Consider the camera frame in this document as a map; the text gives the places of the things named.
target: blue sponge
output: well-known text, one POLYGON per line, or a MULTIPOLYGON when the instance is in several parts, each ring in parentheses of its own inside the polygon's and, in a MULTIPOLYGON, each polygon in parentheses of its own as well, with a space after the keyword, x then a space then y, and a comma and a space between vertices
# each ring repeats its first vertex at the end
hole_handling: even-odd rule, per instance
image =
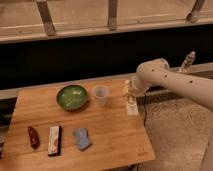
POLYGON ((88 131, 86 128, 78 128, 74 130, 72 134, 76 138, 76 145, 79 150, 84 151, 92 145, 92 142, 88 138, 88 131))

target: clear cup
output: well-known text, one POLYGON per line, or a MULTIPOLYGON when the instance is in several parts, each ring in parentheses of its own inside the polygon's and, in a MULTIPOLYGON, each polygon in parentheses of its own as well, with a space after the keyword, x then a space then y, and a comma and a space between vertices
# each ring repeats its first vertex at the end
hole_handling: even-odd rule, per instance
POLYGON ((109 96, 109 88, 105 85, 97 85, 93 87, 92 94, 95 98, 96 103, 103 107, 106 105, 108 96, 109 96))

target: wooden table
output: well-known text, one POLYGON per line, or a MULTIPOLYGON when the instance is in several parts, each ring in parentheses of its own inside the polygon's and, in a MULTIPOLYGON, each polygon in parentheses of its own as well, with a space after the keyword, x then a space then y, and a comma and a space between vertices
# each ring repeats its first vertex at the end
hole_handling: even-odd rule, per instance
POLYGON ((58 106, 56 95, 64 86, 27 89, 19 93, 16 108, 4 144, 0 170, 82 170, 95 171, 131 165, 154 159, 154 153, 138 116, 126 113, 122 89, 124 80, 79 83, 89 95, 88 106, 79 112, 67 112, 58 106), (104 84, 110 89, 108 104, 101 108, 91 89, 104 84), (62 127, 62 148, 58 157, 48 157, 49 127, 62 127), (33 150, 28 126, 39 134, 40 146, 33 150), (72 131, 86 127, 93 145, 81 152, 75 146, 72 131))

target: red object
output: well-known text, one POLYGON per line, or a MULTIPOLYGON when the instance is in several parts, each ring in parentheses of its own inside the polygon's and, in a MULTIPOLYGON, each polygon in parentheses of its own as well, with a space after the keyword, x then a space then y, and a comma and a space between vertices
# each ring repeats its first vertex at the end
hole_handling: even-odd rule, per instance
POLYGON ((29 133, 29 137, 30 137, 31 147, 37 148, 39 146, 39 138, 38 138, 38 134, 37 134, 36 130, 33 127, 29 126, 28 133, 29 133))

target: green bowl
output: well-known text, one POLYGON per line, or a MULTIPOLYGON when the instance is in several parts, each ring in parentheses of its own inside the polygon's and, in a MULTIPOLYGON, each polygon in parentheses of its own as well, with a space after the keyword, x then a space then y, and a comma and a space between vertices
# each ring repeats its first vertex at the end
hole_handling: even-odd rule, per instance
POLYGON ((68 111, 80 109, 86 104, 87 99, 86 89, 79 85, 66 86, 57 95, 58 104, 68 111))

